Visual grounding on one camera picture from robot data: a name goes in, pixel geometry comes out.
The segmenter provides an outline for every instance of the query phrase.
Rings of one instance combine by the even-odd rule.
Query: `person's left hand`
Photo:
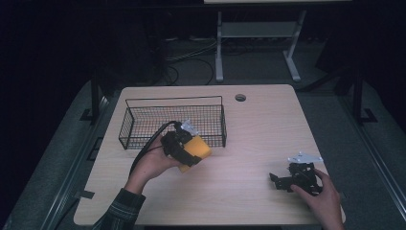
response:
[[[164,154],[161,138],[162,135],[159,135],[152,142],[146,155],[137,163],[124,186],[126,190],[140,195],[150,179],[157,177],[169,168],[181,165],[179,161]]]

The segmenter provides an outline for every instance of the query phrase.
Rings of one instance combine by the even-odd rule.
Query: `black device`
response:
[[[191,155],[187,151],[183,149],[184,144],[188,143],[192,136],[191,134],[182,128],[182,123],[177,121],[170,121],[166,124],[163,124],[148,140],[148,142],[144,145],[144,147],[140,150],[137,157],[135,157],[134,162],[131,165],[131,169],[129,174],[132,173],[137,163],[141,160],[143,156],[148,153],[148,149],[151,146],[152,142],[160,135],[165,128],[169,125],[173,125],[175,131],[169,131],[167,134],[162,137],[161,144],[164,148],[164,153],[166,156],[171,155],[173,158],[178,160],[180,163],[191,167],[192,165],[196,165],[202,159],[198,156]]]
[[[287,190],[289,193],[292,193],[293,191],[290,189],[290,186],[295,184],[312,196],[322,192],[323,187],[317,184],[313,163],[290,163],[288,169],[291,174],[289,177],[279,178],[269,173],[271,180],[275,182],[277,190]]]

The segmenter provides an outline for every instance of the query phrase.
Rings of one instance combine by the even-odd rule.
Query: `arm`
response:
[[[323,191],[319,195],[312,196],[296,185],[292,185],[290,188],[307,203],[324,229],[344,229],[341,217],[340,195],[335,190],[327,174],[317,169],[314,172],[322,179],[323,183]]]
[[[146,199],[143,189],[152,178],[171,167],[181,164],[165,156],[161,138],[149,147],[149,152],[137,163],[123,189],[120,190],[107,212],[93,225],[92,229],[132,229],[138,213]]]

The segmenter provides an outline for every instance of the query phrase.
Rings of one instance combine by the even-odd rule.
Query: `yellow object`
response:
[[[189,154],[198,156],[202,158],[202,160],[212,154],[212,150],[200,136],[194,136],[183,147],[184,150],[187,151]],[[182,173],[186,172],[190,168],[191,167],[187,165],[179,166],[179,170]]]

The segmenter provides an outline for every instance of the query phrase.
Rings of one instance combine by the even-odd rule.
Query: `table grommet hole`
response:
[[[245,102],[245,100],[247,100],[247,97],[245,97],[245,95],[243,95],[243,94],[237,94],[236,95],[236,101],[237,102]]]

